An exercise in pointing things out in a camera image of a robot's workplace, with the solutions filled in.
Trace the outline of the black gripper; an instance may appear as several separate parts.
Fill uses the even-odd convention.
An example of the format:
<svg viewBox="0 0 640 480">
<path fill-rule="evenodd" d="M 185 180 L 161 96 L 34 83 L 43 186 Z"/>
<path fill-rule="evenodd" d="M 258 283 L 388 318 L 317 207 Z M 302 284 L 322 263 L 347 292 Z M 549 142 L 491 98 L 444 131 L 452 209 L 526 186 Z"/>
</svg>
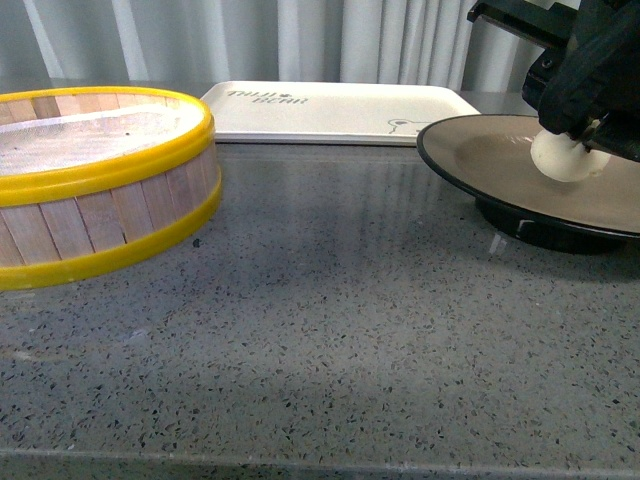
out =
<svg viewBox="0 0 640 480">
<path fill-rule="evenodd" d="M 477 1 L 467 14 L 543 53 L 522 85 L 549 132 L 626 160 L 639 159 L 639 3 Z"/>
</svg>

